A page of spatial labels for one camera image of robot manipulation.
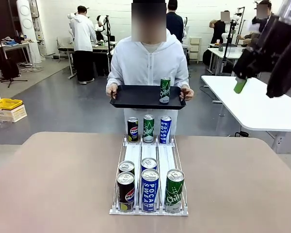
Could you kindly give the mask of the person's right hand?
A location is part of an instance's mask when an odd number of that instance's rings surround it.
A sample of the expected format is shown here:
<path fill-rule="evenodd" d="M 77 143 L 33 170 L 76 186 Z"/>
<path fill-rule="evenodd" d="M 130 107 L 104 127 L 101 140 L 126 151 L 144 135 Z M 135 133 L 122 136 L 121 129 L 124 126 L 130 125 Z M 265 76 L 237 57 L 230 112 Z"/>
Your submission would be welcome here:
<path fill-rule="evenodd" d="M 116 83 L 112 83 L 106 87 L 106 95 L 112 99 L 116 99 L 118 85 Z"/>

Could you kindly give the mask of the person's left hand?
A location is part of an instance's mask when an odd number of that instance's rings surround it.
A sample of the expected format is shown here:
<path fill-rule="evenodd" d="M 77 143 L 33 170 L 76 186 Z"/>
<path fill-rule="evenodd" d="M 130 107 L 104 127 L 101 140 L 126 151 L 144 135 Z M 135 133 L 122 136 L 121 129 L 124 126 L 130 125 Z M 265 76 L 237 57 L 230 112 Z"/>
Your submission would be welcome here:
<path fill-rule="evenodd" d="M 179 97 L 181 100 L 190 101 L 194 97 L 194 91 L 191 88 L 184 85 L 183 87 L 181 87 Z"/>

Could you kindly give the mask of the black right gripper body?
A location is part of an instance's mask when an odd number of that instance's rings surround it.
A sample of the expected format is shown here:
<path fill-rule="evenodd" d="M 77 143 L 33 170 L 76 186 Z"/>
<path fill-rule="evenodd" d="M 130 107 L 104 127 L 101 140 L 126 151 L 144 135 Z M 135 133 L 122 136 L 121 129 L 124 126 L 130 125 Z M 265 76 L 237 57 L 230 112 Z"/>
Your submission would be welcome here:
<path fill-rule="evenodd" d="M 271 16 L 263 32 L 244 49 L 233 71 L 239 79 L 291 66 L 291 25 Z"/>

